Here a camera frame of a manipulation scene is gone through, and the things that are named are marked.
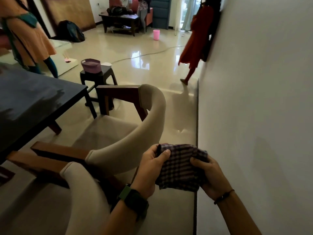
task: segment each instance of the pink bucket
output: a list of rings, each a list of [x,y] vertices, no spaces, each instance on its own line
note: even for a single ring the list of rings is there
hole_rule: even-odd
[[[153,30],[153,39],[159,40],[160,38],[160,30]]]
[[[81,65],[85,72],[88,73],[99,73],[101,72],[101,63],[96,59],[84,59],[81,61]]]

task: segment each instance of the beige upholstered chair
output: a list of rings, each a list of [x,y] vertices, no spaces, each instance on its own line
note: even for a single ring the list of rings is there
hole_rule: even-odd
[[[158,143],[164,128],[165,98],[154,86],[98,86],[98,116],[73,147],[36,142],[31,148],[43,157],[76,161],[97,179],[127,172],[139,165],[142,154]],[[134,103],[139,125],[109,116],[108,97]]]
[[[1,234],[100,234],[110,208],[98,183],[81,164],[21,152],[12,152],[7,159],[37,179],[1,214]],[[3,186],[17,189],[18,183],[28,176],[23,170],[21,173]],[[44,181],[68,185],[69,189]]]

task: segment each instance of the white shirt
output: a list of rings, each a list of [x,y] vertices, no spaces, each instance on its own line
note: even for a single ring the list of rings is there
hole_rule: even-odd
[[[133,3],[132,0],[120,0],[120,2],[122,3],[123,7],[128,8],[128,5]]]

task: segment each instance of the forearm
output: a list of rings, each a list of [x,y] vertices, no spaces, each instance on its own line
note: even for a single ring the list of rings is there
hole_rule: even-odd
[[[231,235],[261,235],[260,230],[234,191],[230,193],[229,197],[219,202],[217,205]]]
[[[102,235],[127,235],[135,227],[137,214],[120,200],[110,214]]]

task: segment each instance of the cable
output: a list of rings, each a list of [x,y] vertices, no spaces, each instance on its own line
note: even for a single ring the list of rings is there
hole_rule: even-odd
[[[138,56],[138,57],[126,58],[126,59],[136,59],[136,58],[140,58],[140,57],[146,56],[146,55],[155,55],[155,54],[163,53],[163,52],[169,50],[170,48],[177,48],[177,47],[185,47],[185,46],[184,46],[184,45],[173,46],[173,47],[167,48],[166,50],[162,50],[162,51],[159,51],[159,52],[156,52],[156,53],[150,53],[150,54],[140,55],[140,56]],[[117,62],[120,62],[120,61],[123,61],[123,60],[126,60],[126,59],[116,60],[116,61],[112,62],[111,64],[113,65],[114,63],[117,63]]]

